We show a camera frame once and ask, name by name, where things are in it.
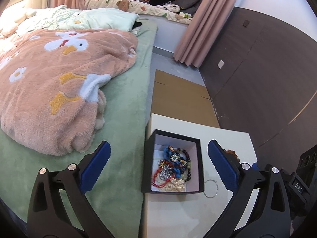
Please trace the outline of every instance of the pink blanket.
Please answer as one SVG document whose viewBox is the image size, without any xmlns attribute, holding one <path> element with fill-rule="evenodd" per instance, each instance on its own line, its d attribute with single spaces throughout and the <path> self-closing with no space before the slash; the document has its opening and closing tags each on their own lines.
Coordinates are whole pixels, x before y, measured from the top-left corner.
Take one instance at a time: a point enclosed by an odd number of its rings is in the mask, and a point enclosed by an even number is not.
<svg viewBox="0 0 317 238">
<path fill-rule="evenodd" d="M 137 38 L 115 29 L 21 36 L 0 55 L 1 129 L 38 152 L 85 151 L 103 127 L 99 88 L 136 60 Z"/>
</svg>

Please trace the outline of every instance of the brown cardboard sheet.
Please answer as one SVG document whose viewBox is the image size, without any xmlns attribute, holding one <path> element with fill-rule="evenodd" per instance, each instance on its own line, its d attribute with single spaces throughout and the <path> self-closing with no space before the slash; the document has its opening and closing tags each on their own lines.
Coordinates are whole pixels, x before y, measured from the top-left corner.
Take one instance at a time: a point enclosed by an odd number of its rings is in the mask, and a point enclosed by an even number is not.
<svg viewBox="0 0 317 238">
<path fill-rule="evenodd" d="M 151 113 L 219 128 L 204 86 L 156 70 Z"/>
</svg>

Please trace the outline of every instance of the green bed sheet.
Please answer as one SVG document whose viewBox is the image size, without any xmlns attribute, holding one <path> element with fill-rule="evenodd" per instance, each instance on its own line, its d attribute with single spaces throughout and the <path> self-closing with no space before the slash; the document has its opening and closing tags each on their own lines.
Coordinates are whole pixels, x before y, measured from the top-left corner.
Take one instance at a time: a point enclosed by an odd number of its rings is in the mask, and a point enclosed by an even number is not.
<svg viewBox="0 0 317 238">
<path fill-rule="evenodd" d="M 150 63 L 157 26 L 143 20 L 139 32 L 137 61 L 127 72 L 102 88 L 106 98 L 104 128 L 96 133 L 87 153 L 106 140 L 111 157 L 86 197 L 99 218 L 116 238 L 137 237 L 143 202 L 140 192 L 145 137 L 145 104 Z M 31 191 L 40 168 L 63 170 L 85 154 L 40 154 L 0 130 L 0 197 L 22 220 L 27 221 Z M 74 226 L 80 227 L 65 193 L 65 208 Z"/>
</svg>

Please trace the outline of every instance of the silver bangle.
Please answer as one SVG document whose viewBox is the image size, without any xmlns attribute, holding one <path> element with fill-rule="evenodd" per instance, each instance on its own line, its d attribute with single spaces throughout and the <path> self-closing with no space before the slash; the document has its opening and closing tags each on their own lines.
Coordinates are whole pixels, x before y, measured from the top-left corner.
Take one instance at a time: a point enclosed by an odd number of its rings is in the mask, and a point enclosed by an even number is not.
<svg viewBox="0 0 317 238">
<path fill-rule="evenodd" d="M 219 190 L 219 187 L 218 187 L 217 182 L 216 182 L 215 180 L 213 180 L 213 179 L 207 180 L 207 181 L 205 182 L 205 184 L 206 184 L 208 181 L 213 181 L 213 182 L 217 185 L 217 192 L 216 192 L 216 194 L 215 194 L 214 196 L 212 196 L 212 197 L 208 197 L 208 196 L 206 195 L 205 191 L 203 191 L 204 195 L 205 195 L 207 198 L 212 199 L 212 198 L 216 197 L 216 195 L 217 195 L 217 193 L 218 193 L 218 190 Z"/>
</svg>

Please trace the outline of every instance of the gray tile floor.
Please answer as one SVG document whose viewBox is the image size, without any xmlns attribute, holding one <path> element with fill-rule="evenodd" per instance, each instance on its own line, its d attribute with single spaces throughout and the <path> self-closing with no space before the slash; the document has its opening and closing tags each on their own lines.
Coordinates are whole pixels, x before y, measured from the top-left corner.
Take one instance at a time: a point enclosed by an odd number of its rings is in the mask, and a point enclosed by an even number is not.
<svg viewBox="0 0 317 238">
<path fill-rule="evenodd" d="M 154 77 L 156 70 L 164 71 L 177 77 L 181 77 L 188 81 L 205 86 L 197 68 L 189 67 L 180 62 L 176 62 L 171 58 L 152 53 L 152 61 L 150 66 L 150 84 L 146 101 L 146 122 L 148 122 L 148 120 L 150 119 L 151 114 Z"/>
</svg>

